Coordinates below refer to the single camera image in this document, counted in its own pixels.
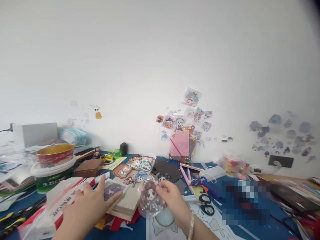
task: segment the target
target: scissors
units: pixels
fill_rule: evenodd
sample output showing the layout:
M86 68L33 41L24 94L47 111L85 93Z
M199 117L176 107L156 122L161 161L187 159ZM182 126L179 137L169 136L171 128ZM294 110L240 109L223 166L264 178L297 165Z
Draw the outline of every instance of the scissors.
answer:
M200 206L201 210L208 216L214 215L214 207L211 205L212 201L207 194L201 194L198 201L186 202Z

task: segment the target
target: power outlet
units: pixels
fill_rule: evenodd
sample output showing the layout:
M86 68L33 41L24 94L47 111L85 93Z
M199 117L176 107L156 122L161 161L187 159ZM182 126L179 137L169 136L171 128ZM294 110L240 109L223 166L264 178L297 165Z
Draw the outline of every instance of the power outlet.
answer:
M282 167L287 167L287 168L291 168L293 164L293 158L270 155L268 164L272 166L276 166L273 163L274 161L278 161Z

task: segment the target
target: acrylic keychain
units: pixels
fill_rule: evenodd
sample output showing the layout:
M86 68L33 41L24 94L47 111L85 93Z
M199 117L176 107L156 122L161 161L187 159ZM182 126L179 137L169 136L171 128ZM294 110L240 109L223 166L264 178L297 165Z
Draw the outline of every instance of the acrylic keychain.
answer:
M155 176L148 176L140 183L138 191L140 192L140 204L138 206L139 212L143 217L150 214L152 217L156 216L160 211L167 207L167 204L157 194L156 187L159 180Z

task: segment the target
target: left hand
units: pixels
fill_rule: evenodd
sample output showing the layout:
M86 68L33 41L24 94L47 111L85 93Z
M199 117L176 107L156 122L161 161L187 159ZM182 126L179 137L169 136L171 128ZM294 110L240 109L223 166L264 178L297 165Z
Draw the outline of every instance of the left hand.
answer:
M56 239L67 239L66 235L71 239L83 239L122 196L121 191L104 201L105 180L106 177L103 175L95 191L92 190L88 182L84 183L83 193L80 190L76 191L74 204L66 205L63 209L63 222L53 239L55 237Z

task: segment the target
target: pink card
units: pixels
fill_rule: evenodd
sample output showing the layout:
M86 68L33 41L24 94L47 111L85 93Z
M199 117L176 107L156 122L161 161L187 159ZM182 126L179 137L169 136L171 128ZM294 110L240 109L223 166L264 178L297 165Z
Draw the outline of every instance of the pink card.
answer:
M174 138L170 141L171 156L189 155L189 131L177 131Z

